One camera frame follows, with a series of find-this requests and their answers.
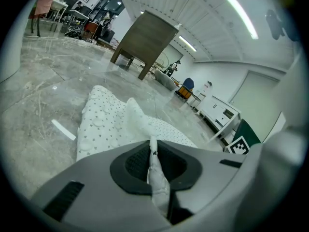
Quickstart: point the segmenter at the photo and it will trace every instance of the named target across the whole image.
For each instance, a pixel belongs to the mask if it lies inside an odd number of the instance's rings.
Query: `white towel with dots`
[[[78,129],[77,160],[123,145],[150,140],[151,155],[147,182],[152,186],[152,201],[166,216],[169,183],[158,159],[157,140],[196,147],[169,123],[144,114],[137,102],[118,100],[103,86],[94,86],[82,111]]]
[[[78,129],[77,160],[123,145],[158,140],[196,147],[182,132],[169,123],[144,115],[133,121],[131,114],[142,112],[137,102],[118,100],[103,86],[94,86],[82,111],[82,123]]]

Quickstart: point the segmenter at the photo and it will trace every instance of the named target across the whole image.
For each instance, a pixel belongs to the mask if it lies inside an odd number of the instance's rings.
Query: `ceiling light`
[[[181,39],[183,42],[185,42],[193,51],[197,51],[188,41],[186,41],[182,36],[179,36],[179,39]]]
[[[251,34],[251,38],[253,38],[254,40],[258,40],[259,37],[257,36],[257,33],[254,29],[254,26],[253,26],[250,18],[248,17],[248,15],[246,14],[246,12],[244,11],[242,6],[240,5],[240,3],[237,0],[228,0],[228,1],[233,6],[233,8],[236,10],[236,12],[239,14],[242,21],[246,25],[247,30]]]

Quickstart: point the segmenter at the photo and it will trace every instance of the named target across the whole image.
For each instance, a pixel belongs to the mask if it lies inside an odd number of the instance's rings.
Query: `person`
[[[181,64],[181,63],[180,63],[179,60],[177,60],[175,63],[168,66],[167,69],[165,71],[163,71],[163,73],[170,77],[174,73],[174,71],[178,71],[177,66],[179,64]]]
[[[76,10],[76,11],[80,11],[80,10],[81,10],[81,8],[82,8],[82,2],[81,2],[81,1],[79,1],[79,2],[77,3],[77,7],[76,7],[74,10]]]
[[[97,28],[97,30],[95,32],[95,35],[93,36],[96,41],[101,36],[103,28],[105,26],[106,27],[108,26],[107,23],[109,22],[109,20],[110,20],[110,13],[106,12],[105,16],[103,17],[103,19],[101,20],[101,22],[98,25],[98,28]]]

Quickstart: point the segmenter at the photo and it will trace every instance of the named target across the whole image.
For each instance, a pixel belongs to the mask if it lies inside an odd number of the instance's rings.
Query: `gray tile floor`
[[[197,147],[222,150],[218,142],[208,144],[213,132],[186,103],[151,76],[139,80],[138,68],[126,72],[110,63],[111,56],[107,49],[74,39],[24,38],[19,71],[0,84],[0,111],[3,160],[12,183],[26,197],[75,162],[77,140],[51,120],[77,135],[94,85],[108,88],[123,102],[135,98],[145,114],[173,125]]]

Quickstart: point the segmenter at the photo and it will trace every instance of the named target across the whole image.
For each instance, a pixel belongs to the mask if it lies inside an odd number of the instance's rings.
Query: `door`
[[[241,118],[247,121],[261,142],[266,139],[280,115],[272,97],[272,90],[277,84],[278,80],[248,72],[231,101],[231,104],[241,111]]]

